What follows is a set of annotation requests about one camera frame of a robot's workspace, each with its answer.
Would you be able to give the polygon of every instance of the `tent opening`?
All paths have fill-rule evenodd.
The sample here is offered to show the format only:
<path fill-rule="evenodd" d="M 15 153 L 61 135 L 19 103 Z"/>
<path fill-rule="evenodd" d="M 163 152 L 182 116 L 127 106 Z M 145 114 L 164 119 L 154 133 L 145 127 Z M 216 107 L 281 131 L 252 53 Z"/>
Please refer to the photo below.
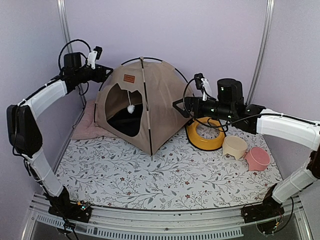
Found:
<path fill-rule="evenodd" d="M 134 105 L 133 113 L 129 113 L 127 107 Z M 115 84 L 106 97 L 105 110 L 107 123 L 119 132 L 134 137 L 140 131 L 141 117 L 143 113 L 142 95 L 137 90 L 130 92 Z"/>

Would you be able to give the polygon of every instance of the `pink bowl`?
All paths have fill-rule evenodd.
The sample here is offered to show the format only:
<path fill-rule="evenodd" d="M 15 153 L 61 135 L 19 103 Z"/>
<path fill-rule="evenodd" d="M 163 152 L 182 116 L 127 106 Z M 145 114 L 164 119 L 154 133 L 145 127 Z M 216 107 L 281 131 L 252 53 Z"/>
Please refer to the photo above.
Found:
<path fill-rule="evenodd" d="M 249 164 L 249 171 L 263 171 L 270 164 L 269 154 L 258 146 L 251 148 L 244 156 L 244 159 Z"/>

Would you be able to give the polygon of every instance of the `yellow pet bowl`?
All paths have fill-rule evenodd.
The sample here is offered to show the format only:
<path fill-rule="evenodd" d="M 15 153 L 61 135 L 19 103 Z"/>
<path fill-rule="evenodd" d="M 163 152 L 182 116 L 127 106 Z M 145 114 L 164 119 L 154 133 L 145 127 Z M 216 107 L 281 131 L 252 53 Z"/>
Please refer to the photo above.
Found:
<path fill-rule="evenodd" d="M 202 117 L 198 119 L 201 123 L 207 124 L 208 121 L 210 124 L 215 126 L 220 126 L 221 123 L 216 120 L 212 120 L 209 117 Z M 224 139 L 226 134 L 223 132 L 222 127 L 219 127 L 219 136 L 214 139 L 206 139 L 198 135 L 197 133 L 197 127 L 200 123 L 195 121 L 191 125 L 186 127 L 187 136 L 189 142 L 196 148 L 204 150 L 204 151 L 214 151 L 218 150 L 222 147 L 222 144 L 224 143 Z"/>

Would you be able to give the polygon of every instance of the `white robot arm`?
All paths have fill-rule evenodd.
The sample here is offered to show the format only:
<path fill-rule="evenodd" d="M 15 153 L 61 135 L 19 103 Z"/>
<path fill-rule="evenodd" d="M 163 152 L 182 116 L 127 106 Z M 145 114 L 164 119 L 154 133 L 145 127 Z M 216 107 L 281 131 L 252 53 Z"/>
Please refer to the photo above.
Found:
<path fill-rule="evenodd" d="M 195 81 L 202 97 L 185 97 L 189 84 Z M 184 117 L 192 117 L 208 128 L 220 128 L 232 125 L 252 134 L 270 135 L 286 139 L 310 148 L 310 159 L 285 180 L 273 185 L 264 197 L 262 204 L 242 209 L 245 222 L 254 222 L 283 214 L 282 203 L 303 191 L 320 179 L 320 121 L 305 120 L 266 109 L 264 106 L 244 104 L 242 84 L 231 78 L 217 81 L 217 99 L 208 94 L 208 80 L 202 73 L 194 75 L 184 89 L 182 99 L 172 106 Z M 205 124 L 198 118 L 210 117 L 228 121 L 221 126 Z"/>
<path fill-rule="evenodd" d="M 27 171 L 43 187 L 51 203 L 49 213 L 63 217 L 63 219 L 88 222 L 91 215 L 90 203 L 70 201 L 67 189 L 55 176 L 44 154 L 43 139 L 37 125 L 37 118 L 45 109 L 72 92 L 79 84 L 90 80 L 96 83 L 106 81 L 113 69 L 96 64 L 101 52 L 100 47 L 96 47 L 93 51 L 90 50 L 86 64 L 83 66 L 81 64 L 82 53 L 66 54 L 64 67 L 58 76 L 20 103 L 7 108 L 8 134 L 13 154 L 24 158 Z"/>

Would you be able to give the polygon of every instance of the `floral pattern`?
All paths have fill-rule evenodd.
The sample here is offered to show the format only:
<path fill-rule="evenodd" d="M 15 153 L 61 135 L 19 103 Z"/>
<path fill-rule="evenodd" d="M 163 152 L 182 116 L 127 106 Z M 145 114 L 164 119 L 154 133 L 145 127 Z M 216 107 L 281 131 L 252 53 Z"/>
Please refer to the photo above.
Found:
<path fill-rule="evenodd" d="M 197 129 L 204 138 L 214 132 Z M 270 155 L 262 135 L 229 127 Z M 274 161 L 265 171 L 249 171 L 241 158 L 222 150 L 201 151 L 184 129 L 149 156 L 121 138 L 72 140 L 56 173 L 70 197 L 92 204 L 129 209 L 189 210 L 232 207 L 260 202 L 269 187 L 282 180 Z"/>

